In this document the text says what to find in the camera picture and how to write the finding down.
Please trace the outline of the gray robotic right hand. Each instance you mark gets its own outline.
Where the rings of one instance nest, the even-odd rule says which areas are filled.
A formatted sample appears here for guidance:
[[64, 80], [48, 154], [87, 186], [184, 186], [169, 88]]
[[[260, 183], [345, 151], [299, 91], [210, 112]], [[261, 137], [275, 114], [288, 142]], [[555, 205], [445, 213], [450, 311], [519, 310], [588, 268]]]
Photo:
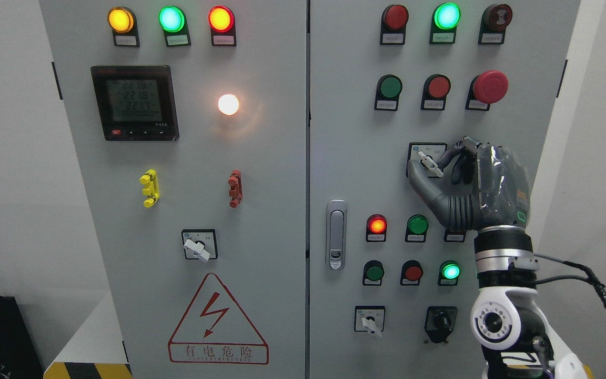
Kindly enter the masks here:
[[453, 231], [513, 226], [525, 230], [530, 211], [529, 178], [514, 154], [502, 146], [464, 136], [438, 160], [443, 171], [457, 158], [451, 183], [471, 183], [468, 194], [443, 192], [416, 161], [408, 161], [407, 178], [414, 192], [439, 223]]

